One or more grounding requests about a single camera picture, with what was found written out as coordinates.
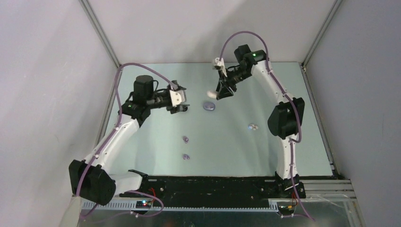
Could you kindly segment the white earbud charging case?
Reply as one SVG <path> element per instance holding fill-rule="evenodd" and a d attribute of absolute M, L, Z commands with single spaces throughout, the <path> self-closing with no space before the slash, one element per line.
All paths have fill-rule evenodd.
<path fill-rule="evenodd" d="M 216 99 L 217 96 L 218 96 L 218 92 L 210 90 L 210 91 L 207 92 L 207 96 L 210 97 L 210 98 Z"/>

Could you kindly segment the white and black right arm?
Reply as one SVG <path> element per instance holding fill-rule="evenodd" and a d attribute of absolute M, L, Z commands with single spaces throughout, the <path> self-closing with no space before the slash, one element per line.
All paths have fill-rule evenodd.
<path fill-rule="evenodd" d="M 216 90 L 208 95 L 216 100 L 231 97 L 237 91 L 238 83 L 251 77 L 258 80 L 274 105 L 267 125 L 279 141 L 275 192 L 279 197 L 286 198 L 299 184 L 295 144 L 302 139 L 305 102 L 288 92 L 275 76 L 267 50 L 251 51 L 245 44 L 235 49 L 234 54 L 238 64 L 231 67 L 225 66 L 222 57 L 213 59 L 213 69 L 218 71 L 219 79 Z"/>

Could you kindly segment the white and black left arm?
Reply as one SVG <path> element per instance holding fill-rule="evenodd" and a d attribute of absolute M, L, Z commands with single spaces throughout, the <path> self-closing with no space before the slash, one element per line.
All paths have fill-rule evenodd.
<path fill-rule="evenodd" d="M 72 193 L 98 205 L 108 204 L 115 195 L 132 191 L 138 197 L 149 192 L 145 173 L 129 170 L 123 174 L 111 172 L 113 163 L 128 140 L 150 116 L 151 110 L 165 108 L 171 114 L 185 112 L 186 88 L 173 80 L 166 88 L 155 90 L 152 76 L 137 76 L 133 91 L 119 106 L 117 121 L 93 151 L 83 160 L 69 165 Z"/>

